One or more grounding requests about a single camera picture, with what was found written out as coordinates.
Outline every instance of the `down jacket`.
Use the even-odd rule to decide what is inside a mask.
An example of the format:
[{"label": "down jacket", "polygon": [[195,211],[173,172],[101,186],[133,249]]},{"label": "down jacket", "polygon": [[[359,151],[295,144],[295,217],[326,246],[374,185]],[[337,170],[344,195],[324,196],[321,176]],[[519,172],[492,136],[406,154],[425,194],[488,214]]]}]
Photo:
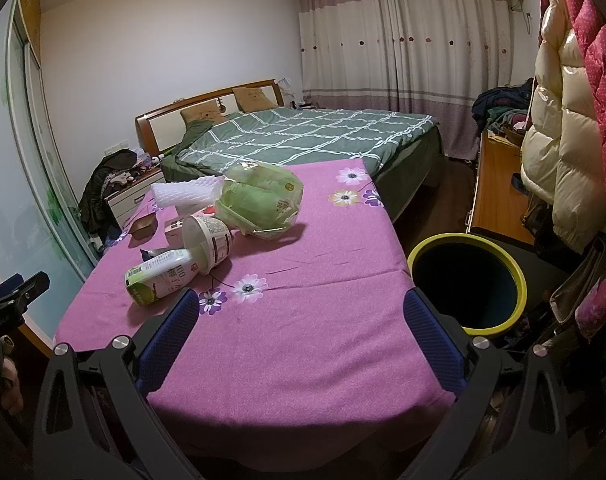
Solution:
[{"label": "down jacket", "polygon": [[525,186],[552,206],[554,232],[582,253],[606,224],[601,140],[592,90],[565,0],[549,0],[536,57],[532,126],[522,145]]}]

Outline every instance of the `yellow rim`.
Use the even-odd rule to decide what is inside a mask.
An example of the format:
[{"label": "yellow rim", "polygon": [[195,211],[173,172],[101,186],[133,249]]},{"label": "yellow rim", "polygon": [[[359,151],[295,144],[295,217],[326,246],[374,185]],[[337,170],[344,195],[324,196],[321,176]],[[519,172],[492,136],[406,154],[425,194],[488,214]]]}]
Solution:
[{"label": "yellow rim", "polygon": [[468,328],[464,326],[463,330],[465,330],[465,332],[469,335],[484,336],[499,335],[500,333],[505,332],[512,325],[514,325],[514,323],[516,323],[516,320],[518,320],[518,318],[523,314],[523,309],[525,309],[525,304],[528,300],[528,286],[525,282],[525,276],[523,275],[523,271],[520,270],[518,263],[516,263],[516,260],[514,260],[514,258],[512,258],[512,256],[502,247],[487,240],[486,238],[481,238],[480,236],[468,235],[464,233],[444,233],[440,235],[435,235],[423,240],[420,244],[414,247],[414,249],[410,253],[410,256],[407,258],[407,265],[410,268],[410,275],[412,274],[412,267],[414,266],[414,261],[418,259],[419,255],[425,249],[427,249],[428,247],[451,243],[454,241],[474,245],[476,247],[480,247],[487,251],[490,251],[492,254],[494,254],[494,256],[496,256],[500,261],[505,264],[510,274],[512,275],[512,279],[514,280],[514,283],[516,285],[516,306],[512,311],[512,315],[507,320],[505,320],[500,325],[493,326],[490,328]]}]

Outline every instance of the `power outlet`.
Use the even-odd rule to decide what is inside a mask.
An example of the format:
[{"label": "power outlet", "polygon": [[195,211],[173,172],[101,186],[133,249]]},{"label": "power outlet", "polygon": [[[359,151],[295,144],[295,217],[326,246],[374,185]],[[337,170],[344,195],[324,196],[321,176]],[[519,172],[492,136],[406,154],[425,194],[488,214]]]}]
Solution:
[{"label": "power outlet", "polygon": [[120,144],[117,144],[116,146],[112,146],[111,148],[106,149],[105,156],[111,155],[112,153],[116,153],[116,152],[118,152],[118,150],[120,150]]},{"label": "power outlet", "polygon": [[118,150],[124,150],[127,148],[129,148],[129,141],[123,140],[123,142],[121,142],[119,144],[115,144],[111,148],[106,149],[105,156],[111,155],[112,153],[116,153],[116,152],[118,152]]}]

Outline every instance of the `pink tablecloth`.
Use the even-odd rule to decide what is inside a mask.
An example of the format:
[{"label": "pink tablecloth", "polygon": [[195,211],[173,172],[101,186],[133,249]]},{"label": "pink tablecloth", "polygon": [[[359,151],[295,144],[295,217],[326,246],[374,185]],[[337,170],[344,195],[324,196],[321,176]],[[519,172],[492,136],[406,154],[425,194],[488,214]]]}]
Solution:
[{"label": "pink tablecloth", "polygon": [[[305,185],[298,223],[274,242],[237,235],[229,259],[195,278],[194,290],[224,294],[209,312],[202,307],[163,387],[148,396],[187,453],[263,471],[320,466],[374,432],[405,449],[435,429],[452,400],[404,323],[412,280],[362,162],[290,169]],[[150,206],[147,196],[138,214]],[[160,210],[159,225],[175,214]],[[126,236],[111,248],[56,341],[102,348],[162,311],[173,296],[137,306],[123,279],[140,248],[160,247],[162,227],[140,246]],[[251,294],[243,283],[254,285]]]}]

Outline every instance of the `frosted glass door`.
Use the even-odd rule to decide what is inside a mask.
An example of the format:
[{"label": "frosted glass door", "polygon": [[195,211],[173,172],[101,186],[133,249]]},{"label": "frosted glass door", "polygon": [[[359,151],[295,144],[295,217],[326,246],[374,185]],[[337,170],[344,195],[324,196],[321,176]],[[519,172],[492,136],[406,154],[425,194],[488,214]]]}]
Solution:
[{"label": "frosted glass door", "polygon": [[[51,344],[58,322],[83,285],[81,276],[89,273],[92,266],[71,230],[68,236],[78,248],[78,263],[75,266],[70,263],[50,229],[46,219],[48,213],[43,214],[41,205],[32,192],[19,156],[10,107],[16,112],[17,130],[23,129],[20,140],[23,140],[23,136],[28,137],[28,132],[32,130],[25,97],[25,79],[20,70],[23,65],[20,41],[12,41],[12,55],[8,58],[8,37],[13,12],[14,0],[9,0],[0,13],[0,280],[5,280],[16,272],[24,278],[39,270],[49,275],[50,289],[30,305],[26,323],[45,343]],[[9,79],[7,62],[10,63]],[[21,92],[22,104],[19,103]],[[38,153],[35,156],[35,160],[38,160]],[[42,166],[40,175],[46,180]],[[52,210],[50,214],[56,215],[56,205],[47,204],[46,202],[46,208]]]},{"label": "frosted glass door", "polygon": [[10,34],[8,71],[10,106],[12,106],[16,144],[23,169],[39,209],[58,241],[63,256],[69,260],[79,277],[84,279],[94,270],[94,264],[83,251],[68,223],[43,167],[32,130],[32,118],[25,88],[23,42],[15,27]]},{"label": "frosted glass door", "polygon": [[72,186],[67,179],[67,174],[63,168],[56,141],[48,120],[47,107],[42,89],[42,79],[40,76],[40,67],[32,48],[29,44],[24,48],[24,62],[26,67],[26,87],[27,97],[30,104],[30,113],[32,114],[32,126],[40,158],[49,177],[49,183],[61,205],[62,213],[66,217],[68,224],[74,232],[74,236],[80,243],[85,254],[93,265],[96,265],[97,258],[94,247],[90,243],[90,237],[81,222],[81,213],[76,203],[76,197],[72,191]]}]

